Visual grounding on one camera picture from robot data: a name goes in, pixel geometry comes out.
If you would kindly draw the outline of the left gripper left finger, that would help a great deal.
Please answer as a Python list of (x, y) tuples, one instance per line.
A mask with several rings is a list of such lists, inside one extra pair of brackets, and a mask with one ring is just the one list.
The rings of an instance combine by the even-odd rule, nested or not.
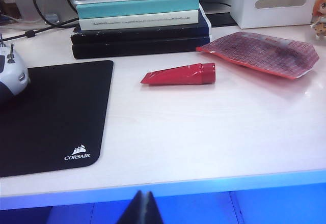
[(124, 212), (117, 220), (117, 224), (140, 223), (141, 212), (143, 207), (144, 194), (137, 191), (133, 199), (130, 201)]

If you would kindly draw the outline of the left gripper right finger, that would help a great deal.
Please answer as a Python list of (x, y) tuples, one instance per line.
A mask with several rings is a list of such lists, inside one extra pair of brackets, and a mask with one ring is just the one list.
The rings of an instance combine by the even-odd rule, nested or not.
[(144, 201), (143, 223), (145, 224), (163, 224), (159, 208), (155, 197), (151, 191), (147, 192)]

